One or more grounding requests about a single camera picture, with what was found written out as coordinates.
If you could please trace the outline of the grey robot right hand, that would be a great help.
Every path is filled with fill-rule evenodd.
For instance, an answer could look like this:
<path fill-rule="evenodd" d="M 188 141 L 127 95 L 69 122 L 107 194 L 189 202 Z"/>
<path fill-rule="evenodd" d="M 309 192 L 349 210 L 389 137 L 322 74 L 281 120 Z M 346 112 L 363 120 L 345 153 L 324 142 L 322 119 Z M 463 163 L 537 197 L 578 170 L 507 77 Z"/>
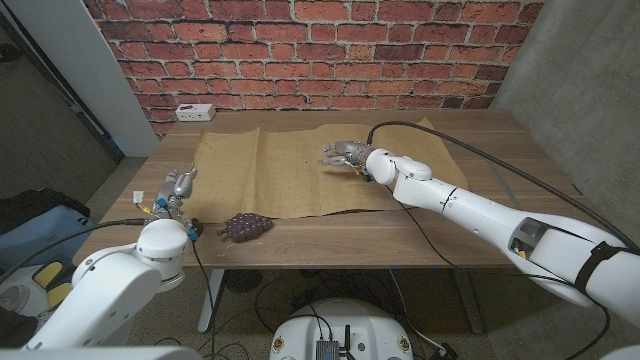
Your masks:
<path fill-rule="evenodd" d="M 366 161 L 374 148 L 366 143 L 354 141 L 337 141 L 327 145 L 324 152 L 336 152 L 335 156 L 320 160 L 322 165 L 344 166 L 353 168 L 357 175 L 371 179 L 371 174 L 366 168 Z"/>

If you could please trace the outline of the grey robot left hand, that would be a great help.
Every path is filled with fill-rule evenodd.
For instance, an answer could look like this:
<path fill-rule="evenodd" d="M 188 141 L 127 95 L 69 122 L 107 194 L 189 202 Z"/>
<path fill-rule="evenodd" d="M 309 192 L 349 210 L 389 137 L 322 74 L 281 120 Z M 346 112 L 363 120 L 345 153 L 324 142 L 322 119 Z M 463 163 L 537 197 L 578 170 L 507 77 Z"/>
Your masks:
<path fill-rule="evenodd" d="M 195 168 L 184 173 L 178 170 L 169 172 L 156 193 L 151 214 L 161 219 L 181 221 L 183 200 L 191 196 L 197 174 Z"/>

